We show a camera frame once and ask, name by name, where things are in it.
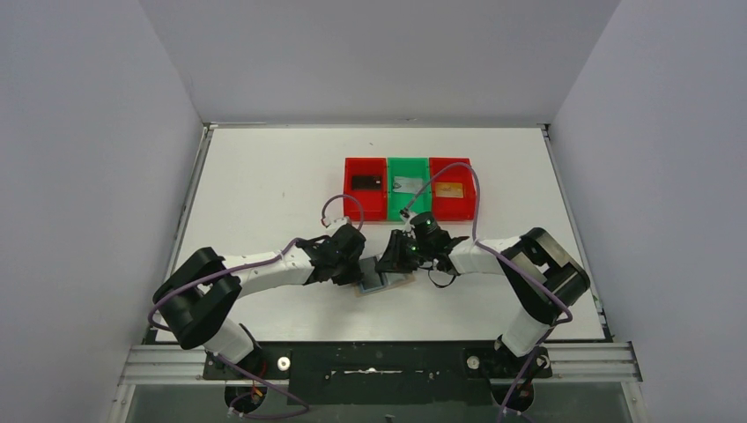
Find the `beige card holder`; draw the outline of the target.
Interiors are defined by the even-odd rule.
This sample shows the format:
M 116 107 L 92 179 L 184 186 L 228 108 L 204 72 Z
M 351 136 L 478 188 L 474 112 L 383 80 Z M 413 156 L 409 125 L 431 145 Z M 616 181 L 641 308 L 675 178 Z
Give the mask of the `beige card holder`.
M 355 285 L 355 295 L 358 297 L 383 292 L 404 286 L 415 281 L 412 273 L 386 273 L 377 272 L 375 265 L 378 263 L 376 256 L 367 257 L 359 261 L 362 270 L 362 279 Z

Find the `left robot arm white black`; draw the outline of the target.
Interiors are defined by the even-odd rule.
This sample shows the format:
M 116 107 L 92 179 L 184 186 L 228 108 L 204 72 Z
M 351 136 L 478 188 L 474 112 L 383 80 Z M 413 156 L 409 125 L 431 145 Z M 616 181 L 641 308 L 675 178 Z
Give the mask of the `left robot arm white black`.
M 261 353 L 248 330 L 229 318 L 235 302 L 281 286 L 358 282 L 365 244 L 359 229 L 343 223 L 270 253 L 221 256 L 211 247 L 200 248 L 152 296 L 148 319 L 160 315 L 158 329 L 171 331 L 182 349 L 201 346 L 235 374 L 251 375 L 260 367 Z

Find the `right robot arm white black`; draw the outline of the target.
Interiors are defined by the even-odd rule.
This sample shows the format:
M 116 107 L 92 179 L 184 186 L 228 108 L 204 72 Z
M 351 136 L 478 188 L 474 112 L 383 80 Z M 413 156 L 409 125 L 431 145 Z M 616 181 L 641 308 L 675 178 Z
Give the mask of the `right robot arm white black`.
M 430 212 L 395 229 L 375 267 L 379 273 L 436 270 L 454 278 L 468 274 L 507 279 L 520 308 L 498 338 L 495 362 L 500 372 L 519 375 L 530 352 L 551 329 L 572 321 L 570 307 L 591 285 L 586 271 L 543 228 L 506 239 L 451 236 Z

